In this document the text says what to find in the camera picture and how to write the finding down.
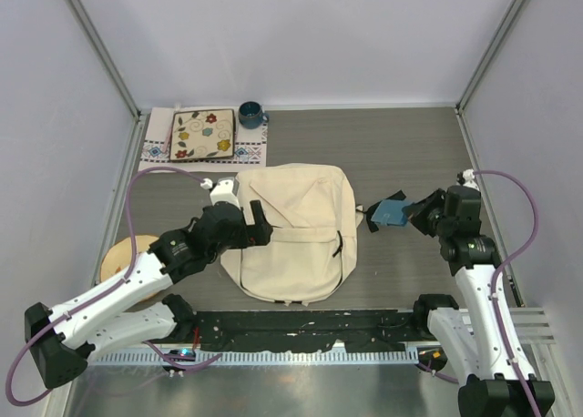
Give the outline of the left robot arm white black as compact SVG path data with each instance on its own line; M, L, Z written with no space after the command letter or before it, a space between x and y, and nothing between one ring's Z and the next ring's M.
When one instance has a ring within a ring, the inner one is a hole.
M43 384L55 389L79 376L107 351L133 342L187 341L195 316L178 295L142 312L129 308L149 295L200 273L229 249L263 247L272 227L253 200L252 223L241 208L219 202L181 229L163 233L127 268L86 293L52 308L38 302L25 312L26 345Z

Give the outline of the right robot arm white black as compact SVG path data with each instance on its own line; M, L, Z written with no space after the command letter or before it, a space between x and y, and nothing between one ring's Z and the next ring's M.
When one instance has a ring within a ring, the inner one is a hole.
M421 233L438 238L440 254L462 292L468 324L455 301L424 294L414 305L411 326L424 340L436 338L459 385L463 416L545 416L555 402L553 387L530 364L506 303L496 243L482 234L481 193L453 185L404 207Z

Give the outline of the cream canvas backpack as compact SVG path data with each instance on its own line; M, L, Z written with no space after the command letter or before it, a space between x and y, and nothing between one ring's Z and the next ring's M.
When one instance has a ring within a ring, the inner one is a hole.
M247 295L284 304L321 301L355 270L365 213L338 167L286 164L236 176L244 211L258 200L273 227L264 247L229 250L220 264Z

